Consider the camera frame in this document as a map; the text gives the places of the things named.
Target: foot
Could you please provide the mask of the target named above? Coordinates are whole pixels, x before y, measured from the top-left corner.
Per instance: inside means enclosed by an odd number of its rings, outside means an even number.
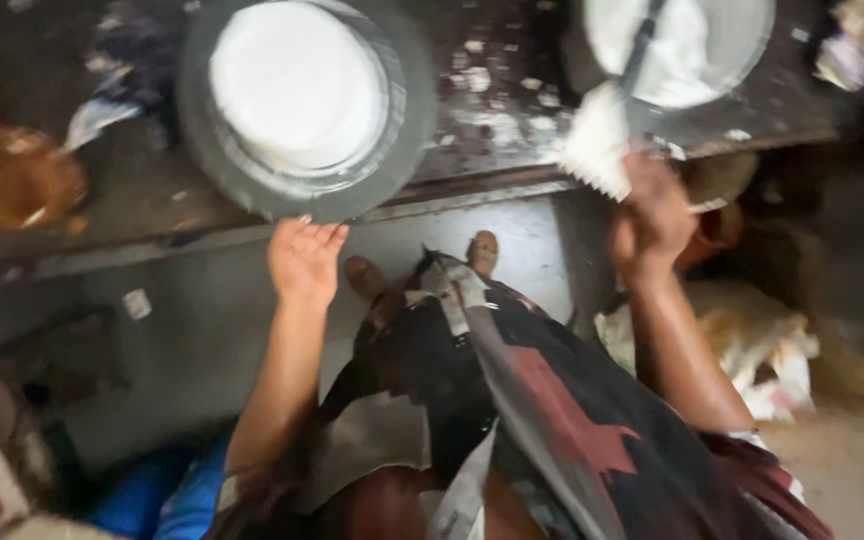
[[[491,279],[492,273],[498,264],[498,240],[496,235],[489,230],[479,230],[475,237],[468,243],[468,251],[465,252],[468,265],[479,274]]]
[[[342,269],[352,290],[369,304],[388,287],[385,277],[378,271],[376,265],[364,256],[356,254],[349,257],[342,264]]]

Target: woman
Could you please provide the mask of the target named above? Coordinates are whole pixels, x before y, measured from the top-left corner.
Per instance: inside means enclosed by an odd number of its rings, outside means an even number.
[[[625,166],[611,256],[640,381],[493,281],[498,244],[480,232],[466,262],[430,251],[393,286],[348,260],[371,309],[316,406],[349,229],[284,220],[269,350],[206,537],[831,538],[761,448],[673,274],[695,228],[684,190],[661,161]]]

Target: wooden table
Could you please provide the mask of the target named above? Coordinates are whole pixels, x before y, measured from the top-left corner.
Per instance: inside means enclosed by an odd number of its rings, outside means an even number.
[[[512,0],[400,0],[426,29],[438,68],[438,129],[413,180],[379,219],[574,186],[553,164],[578,98],[568,90],[559,39],[570,6]],[[65,137],[66,125],[97,83],[83,56],[107,0],[0,1],[0,116]],[[807,0],[777,2],[774,35],[748,80],[725,99],[688,115],[646,110],[652,131],[710,155],[822,141],[836,134],[834,97],[841,92],[811,77],[807,44],[822,13]],[[9,6],[26,6],[16,12]],[[196,17],[184,0],[144,0],[177,24]],[[726,139],[738,129],[750,139]],[[52,275],[165,256],[189,246],[268,236],[270,227],[225,199],[186,155],[148,142],[143,120],[109,129],[78,153],[89,177],[79,227],[0,232],[2,276]],[[446,199],[448,202],[436,201]],[[100,253],[84,263],[83,253]],[[73,258],[78,263],[61,262]],[[43,270],[43,264],[52,270]]]

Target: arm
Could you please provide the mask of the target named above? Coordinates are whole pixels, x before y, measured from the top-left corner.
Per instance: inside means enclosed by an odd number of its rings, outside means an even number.
[[[631,194],[619,207],[611,251],[629,291],[638,377],[696,429],[750,430],[755,419],[672,270],[695,231],[686,192],[662,161],[632,153],[624,164]]]
[[[225,456],[225,472],[278,459],[315,409],[326,312],[335,296],[336,260],[346,225],[283,220],[269,244],[278,295],[269,348]]]

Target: hand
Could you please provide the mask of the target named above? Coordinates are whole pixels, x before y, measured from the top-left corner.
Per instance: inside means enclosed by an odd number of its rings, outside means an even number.
[[[686,249],[696,219],[678,177],[660,159],[628,153],[622,159],[631,192],[618,207],[612,226],[611,258],[626,288],[672,275],[672,264]]]
[[[278,224],[269,244],[269,272],[282,305],[324,312],[335,297],[337,260],[349,226],[310,221],[306,214]]]

